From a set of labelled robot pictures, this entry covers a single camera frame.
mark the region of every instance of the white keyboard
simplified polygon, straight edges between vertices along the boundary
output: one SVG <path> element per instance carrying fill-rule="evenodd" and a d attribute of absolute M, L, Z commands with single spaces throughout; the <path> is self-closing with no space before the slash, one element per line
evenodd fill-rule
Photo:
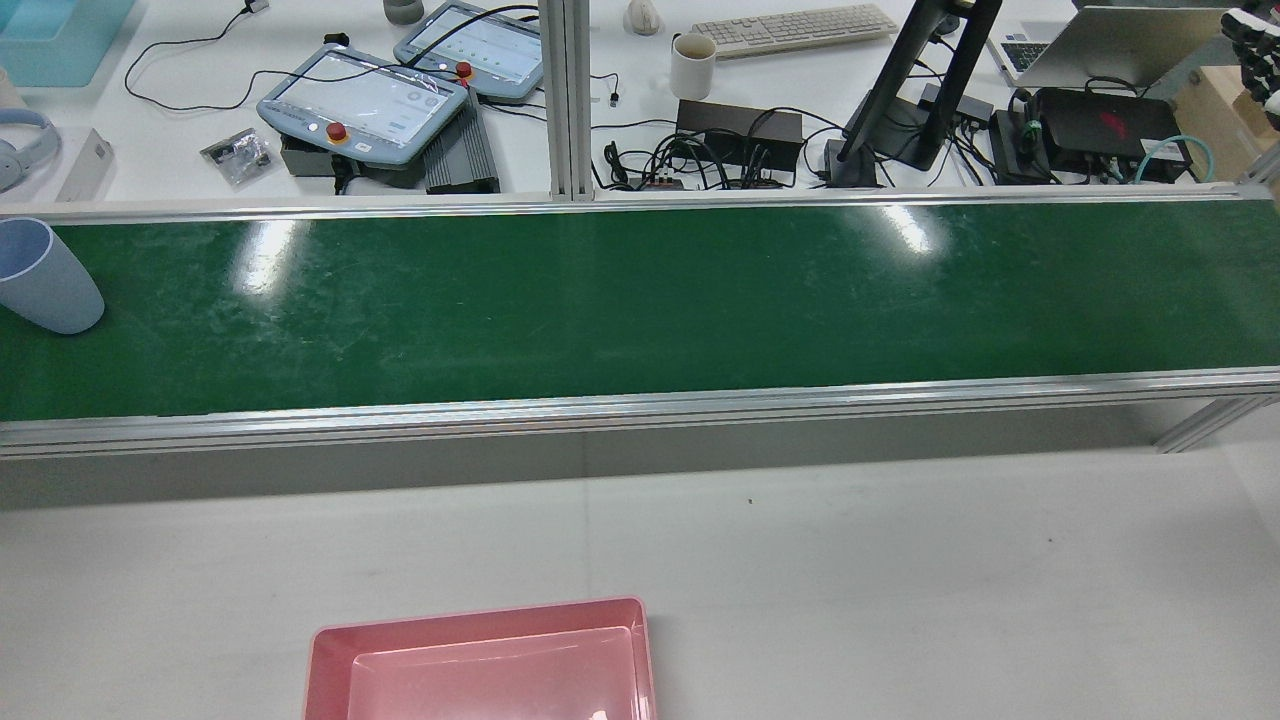
<path fill-rule="evenodd" d="M 717 56 L 730 59 L 873 40 L 897 32 L 897 23 L 867 4 L 712 20 L 694 24 L 694 32 L 714 40 Z"/>

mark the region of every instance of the white floor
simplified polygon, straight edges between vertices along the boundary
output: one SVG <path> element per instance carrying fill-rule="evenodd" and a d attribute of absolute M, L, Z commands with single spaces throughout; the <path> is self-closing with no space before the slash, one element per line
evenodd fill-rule
<path fill-rule="evenodd" d="M 1115 409 L 0 464 L 9 507 L 471 483 L 3 512 L 0 717 L 293 720 L 320 626 L 636 594 L 666 720 L 1275 719 L 1280 406 L 1179 456 L 1147 434 Z"/>

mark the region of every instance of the plastic bin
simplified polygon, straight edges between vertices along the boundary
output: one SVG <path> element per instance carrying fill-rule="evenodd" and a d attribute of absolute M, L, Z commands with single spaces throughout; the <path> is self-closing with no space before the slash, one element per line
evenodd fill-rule
<path fill-rule="evenodd" d="M 26 87 L 81 87 L 133 0 L 0 0 L 0 67 Z"/>
<path fill-rule="evenodd" d="M 657 720 L 634 597 L 326 628 L 305 720 Z"/>

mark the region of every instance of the blue container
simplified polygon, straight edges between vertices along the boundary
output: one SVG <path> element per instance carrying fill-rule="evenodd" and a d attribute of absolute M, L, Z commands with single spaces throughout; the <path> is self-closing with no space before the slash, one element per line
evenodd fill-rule
<path fill-rule="evenodd" d="M 14 85 L 93 79 L 133 0 L 0 0 L 0 67 Z"/>

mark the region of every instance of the screen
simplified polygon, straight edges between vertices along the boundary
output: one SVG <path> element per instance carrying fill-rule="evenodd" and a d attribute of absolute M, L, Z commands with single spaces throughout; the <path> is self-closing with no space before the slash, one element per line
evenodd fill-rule
<path fill-rule="evenodd" d="M 449 8 L 422 28 L 410 46 L 421 50 L 471 17 L 474 13 Z M 485 18 L 451 35 L 431 53 L 454 61 L 466 60 L 477 72 L 521 83 L 543 61 L 543 42 L 536 35 L 512 29 L 497 20 L 488 22 Z"/>
<path fill-rule="evenodd" d="M 325 55 L 306 73 L 307 77 L 337 79 L 375 68 L 342 55 Z M 298 79 L 278 97 L 279 101 L 339 122 L 401 147 L 417 135 L 438 113 L 448 95 L 434 90 L 430 81 L 413 81 L 388 70 L 344 79 L 315 82 Z"/>

